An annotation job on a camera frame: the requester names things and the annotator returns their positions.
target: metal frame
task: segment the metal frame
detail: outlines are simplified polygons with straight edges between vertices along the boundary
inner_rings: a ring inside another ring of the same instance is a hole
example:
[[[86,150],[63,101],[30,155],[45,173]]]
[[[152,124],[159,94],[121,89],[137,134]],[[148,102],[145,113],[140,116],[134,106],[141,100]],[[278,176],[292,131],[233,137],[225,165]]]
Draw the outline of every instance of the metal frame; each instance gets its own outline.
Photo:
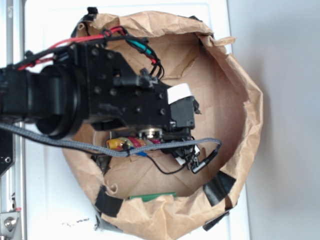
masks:
[[[24,56],[25,0],[0,0],[0,67]],[[25,141],[13,136],[13,162],[0,179],[0,238],[27,239]],[[14,226],[8,222],[14,219]]]

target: green wire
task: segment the green wire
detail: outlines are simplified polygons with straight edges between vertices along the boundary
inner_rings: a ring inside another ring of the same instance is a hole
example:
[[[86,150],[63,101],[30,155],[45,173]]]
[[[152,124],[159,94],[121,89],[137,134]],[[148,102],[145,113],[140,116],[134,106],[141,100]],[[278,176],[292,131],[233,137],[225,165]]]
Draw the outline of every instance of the green wire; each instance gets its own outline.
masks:
[[[131,39],[127,39],[127,41],[130,42],[130,43],[132,43],[132,44],[134,44],[134,45],[136,45],[138,48],[141,48],[143,51],[145,50],[145,52],[146,52],[147,54],[149,54],[149,55],[152,54],[152,52],[147,48],[147,46],[141,44],[140,42],[137,42],[137,41],[131,40]]]

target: crumpled paper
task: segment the crumpled paper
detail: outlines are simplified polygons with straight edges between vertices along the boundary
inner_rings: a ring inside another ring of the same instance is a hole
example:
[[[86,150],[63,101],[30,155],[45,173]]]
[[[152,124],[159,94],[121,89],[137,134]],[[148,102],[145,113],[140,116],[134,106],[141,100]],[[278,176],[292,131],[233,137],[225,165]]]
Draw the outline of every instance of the crumpled paper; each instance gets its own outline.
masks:
[[[202,114],[195,116],[192,135],[195,139],[220,139],[222,147],[199,173],[185,169],[171,176],[161,174],[143,157],[113,158],[105,176],[83,152],[64,150],[65,158],[92,204],[101,185],[107,187],[107,194],[125,199],[116,217],[102,214],[102,219],[143,239],[175,240],[236,206],[260,143],[263,94],[235,57],[226,54],[224,45],[232,44],[235,38],[213,39],[212,31],[201,21],[156,11],[122,17],[98,14],[88,31],[99,34],[101,29],[114,25],[124,26],[136,37],[148,37],[165,68],[163,81],[172,86],[188,83],[200,104]],[[77,35],[86,35],[81,23]],[[145,57],[124,42],[108,47],[121,52],[137,73],[144,67],[151,68]],[[101,143],[105,137],[105,132],[95,133],[84,124],[74,139]],[[203,144],[203,158],[214,147]],[[160,151],[150,154],[167,171],[179,168],[171,155]],[[219,170],[236,182],[224,200],[211,206],[202,185]],[[164,195],[149,202],[128,200],[131,195],[162,192],[176,192],[177,197]]]

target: gray braided cable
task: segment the gray braided cable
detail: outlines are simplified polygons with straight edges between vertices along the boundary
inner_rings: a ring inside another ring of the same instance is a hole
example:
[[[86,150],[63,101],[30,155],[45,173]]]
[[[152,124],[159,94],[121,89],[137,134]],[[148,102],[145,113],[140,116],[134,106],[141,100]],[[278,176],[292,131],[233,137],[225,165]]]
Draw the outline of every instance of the gray braided cable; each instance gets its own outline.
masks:
[[[208,138],[203,138],[199,140],[188,140],[188,141],[167,142],[167,143],[161,143],[161,144],[146,145],[138,148],[132,148],[128,151],[114,151],[106,147],[97,146],[97,145],[80,142],[80,141],[55,140],[48,136],[41,135],[36,132],[30,131],[21,127],[17,127],[15,125],[8,124],[8,123],[0,122],[0,129],[3,129],[5,131],[17,134],[26,139],[29,139],[38,143],[42,143],[45,145],[51,145],[51,146],[60,147],[60,148],[92,150],[92,151],[97,151],[99,153],[106,154],[112,157],[118,157],[118,158],[128,157],[130,155],[134,155],[134,154],[148,151],[148,150],[178,148],[183,146],[197,145],[205,142],[212,142],[212,143],[218,144],[217,150],[219,150],[222,144],[220,140],[208,137]]]

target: robotic arm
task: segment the robotic arm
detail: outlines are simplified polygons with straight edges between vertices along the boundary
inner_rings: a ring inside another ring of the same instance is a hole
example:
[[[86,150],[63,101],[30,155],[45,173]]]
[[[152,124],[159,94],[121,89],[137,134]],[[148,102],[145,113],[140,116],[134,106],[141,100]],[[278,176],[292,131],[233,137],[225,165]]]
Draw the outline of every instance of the robotic arm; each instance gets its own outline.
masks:
[[[125,40],[149,58],[151,73],[143,68],[136,75],[119,52],[106,49],[108,41],[117,40]],[[59,46],[65,42],[71,44]],[[40,73],[26,70],[51,60],[53,64]],[[185,142],[162,151],[184,159],[185,166],[197,173],[218,153],[221,143],[216,141],[214,152],[198,162],[195,144],[188,142],[199,104],[192,95],[172,100],[171,86],[161,82],[161,75],[164,69],[147,40],[129,35],[122,26],[67,39],[43,52],[28,52],[25,60],[0,69],[0,122],[33,123],[54,140],[72,137],[87,123],[96,131],[161,143]]]

